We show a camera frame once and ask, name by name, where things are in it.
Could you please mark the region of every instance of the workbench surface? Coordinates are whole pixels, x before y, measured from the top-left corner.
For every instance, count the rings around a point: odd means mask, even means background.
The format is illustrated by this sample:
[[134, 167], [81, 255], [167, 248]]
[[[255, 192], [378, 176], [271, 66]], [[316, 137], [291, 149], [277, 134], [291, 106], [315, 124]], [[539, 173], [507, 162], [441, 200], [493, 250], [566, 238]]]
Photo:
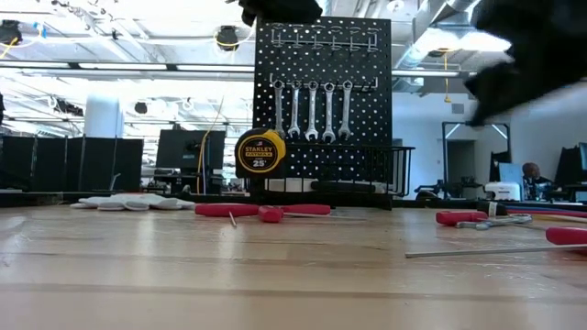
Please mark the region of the workbench surface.
[[546, 245], [517, 227], [439, 227], [436, 210], [263, 224], [184, 212], [0, 209], [0, 328], [585, 329], [587, 258], [405, 259]]

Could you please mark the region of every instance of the ceiling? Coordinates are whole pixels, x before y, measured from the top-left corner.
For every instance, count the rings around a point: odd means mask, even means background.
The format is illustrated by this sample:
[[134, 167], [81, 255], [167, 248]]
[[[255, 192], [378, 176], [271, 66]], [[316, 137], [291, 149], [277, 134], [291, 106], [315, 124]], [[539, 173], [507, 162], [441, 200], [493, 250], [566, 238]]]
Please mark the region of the ceiling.
[[[224, 0], [4, 0], [0, 19], [21, 22], [24, 40], [9, 49], [6, 61], [75, 62], [156, 62], [253, 65], [254, 31], [242, 24], [241, 8]], [[398, 63], [414, 41], [412, 20], [424, 0], [404, 0], [392, 11], [389, 0], [320, 0], [327, 14], [336, 17], [378, 17], [391, 19], [393, 64]], [[220, 26], [237, 26], [238, 36], [247, 39], [237, 51], [225, 53], [214, 35]], [[456, 49], [448, 54], [448, 68], [476, 71], [487, 63], [504, 58], [502, 52]], [[444, 70], [444, 58], [426, 58], [420, 67]], [[159, 130], [169, 121], [183, 122], [186, 128], [208, 129], [221, 108], [221, 121], [234, 141], [227, 142], [231, 153], [236, 138], [251, 122], [252, 81], [247, 75], [207, 74], [189, 80], [159, 79], [139, 71], [132, 75], [97, 72], [67, 73], [2, 71], [0, 91], [5, 95], [5, 115], [25, 121], [5, 121], [13, 131], [76, 136], [83, 132], [83, 119], [53, 122], [70, 117], [53, 110], [54, 98], [84, 107], [92, 90], [123, 92], [126, 137], [146, 137], [146, 160], [154, 160]], [[139, 115], [134, 103], [148, 103], [150, 111]]]

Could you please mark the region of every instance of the wrench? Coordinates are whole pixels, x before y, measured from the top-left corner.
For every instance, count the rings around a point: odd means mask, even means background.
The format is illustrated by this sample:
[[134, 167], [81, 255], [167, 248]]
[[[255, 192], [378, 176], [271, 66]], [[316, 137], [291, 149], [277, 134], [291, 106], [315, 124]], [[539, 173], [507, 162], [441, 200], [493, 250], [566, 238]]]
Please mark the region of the wrench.
[[344, 100], [342, 105], [342, 125], [338, 129], [338, 136], [345, 139], [350, 137], [349, 129], [349, 112], [350, 112], [350, 90], [352, 90], [352, 82], [345, 81], [342, 83], [342, 89], [344, 90]]
[[297, 125], [297, 106], [298, 106], [298, 96], [300, 94], [300, 88], [302, 87], [302, 82], [295, 81], [293, 82], [293, 100], [292, 100], [292, 123], [290, 124], [290, 129], [287, 130], [287, 134], [290, 135], [291, 138], [294, 137], [294, 133], [299, 137], [300, 136], [300, 127]]
[[310, 137], [318, 139], [318, 131], [316, 130], [316, 90], [318, 89], [318, 82], [311, 81], [308, 84], [310, 90], [310, 114], [308, 115], [308, 129], [305, 131], [305, 139], [308, 141]]
[[327, 129], [324, 131], [322, 139], [326, 142], [327, 138], [330, 138], [330, 143], [332, 143], [337, 139], [332, 131], [332, 93], [334, 92], [334, 84], [328, 82], [324, 85], [324, 90], [327, 91]]
[[275, 131], [280, 137], [285, 138], [285, 131], [283, 130], [282, 122], [282, 92], [284, 83], [280, 80], [276, 80], [273, 83], [275, 88]]

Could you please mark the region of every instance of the tape measure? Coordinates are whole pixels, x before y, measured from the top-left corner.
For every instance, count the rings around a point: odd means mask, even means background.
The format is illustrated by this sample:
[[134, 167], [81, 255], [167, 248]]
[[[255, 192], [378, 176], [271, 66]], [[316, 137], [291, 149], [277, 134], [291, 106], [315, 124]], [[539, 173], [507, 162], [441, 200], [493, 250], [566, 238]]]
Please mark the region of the tape measure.
[[269, 177], [281, 168], [285, 141], [267, 128], [253, 128], [243, 134], [235, 147], [237, 177]]

